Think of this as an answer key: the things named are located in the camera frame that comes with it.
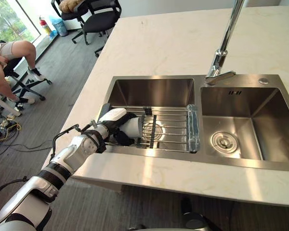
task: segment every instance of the fire extinguisher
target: fire extinguisher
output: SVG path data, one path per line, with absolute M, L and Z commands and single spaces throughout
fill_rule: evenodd
M 42 28 L 45 30 L 47 35 L 50 35 L 50 33 L 52 32 L 52 30 L 50 30 L 49 26 L 47 25 L 46 21 L 39 17 L 39 24 L 42 26 Z

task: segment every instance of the trash bin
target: trash bin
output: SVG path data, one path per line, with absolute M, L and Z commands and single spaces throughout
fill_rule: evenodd
M 58 31 L 60 36 L 64 37 L 68 35 L 66 26 L 64 25 L 63 20 L 61 18 L 55 18 L 53 16 L 49 16 L 49 19 L 52 22 L 52 25 L 54 26 L 54 28 Z

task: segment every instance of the stainless steel sink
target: stainless steel sink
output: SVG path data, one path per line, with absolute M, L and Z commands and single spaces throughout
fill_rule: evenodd
M 207 154 L 289 162 L 289 109 L 277 88 L 202 88 Z
M 289 171 L 289 95 L 277 75 L 214 86 L 204 76 L 114 77 L 105 103 L 144 129 L 129 147 L 110 139 L 107 152 Z

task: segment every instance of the yellow cable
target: yellow cable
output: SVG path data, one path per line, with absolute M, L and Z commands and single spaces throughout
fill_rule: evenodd
M 8 135 L 9 135 L 9 129 L 10 129 L 10 128 L 13 128 L 13 127 L 15 127 L 15 126 L 17 126 L 16 129 L 17 129 L 18 131 L 21 130 L 20 124 L 18 124 L 18 123 L 16 122 L 16 124 L 14 124 L 14 125 L 12 125 L 12 126 L 10 126 L 10 127 L 7 128 L 6 136 L 5 136 L 3 139 L 0 139 L 0 141 L 6 140 L 6 139 L 8 138 Z

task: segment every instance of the white shoe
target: white shoe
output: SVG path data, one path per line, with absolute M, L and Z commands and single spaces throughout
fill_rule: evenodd
M 37 68 L 34 68 L 32 70 L 27 71 L 29 75 L 32 75 L 34 78 L 37 79 L 37 81 L 43 81 L 46 77 L 42 75 Z
M 34 104 L 35 100 L 31 97 L 18 97 L 18 101 L 14 101 L 8 98 L 9 101 L 14 103 L 23 103 L 23 104 Z

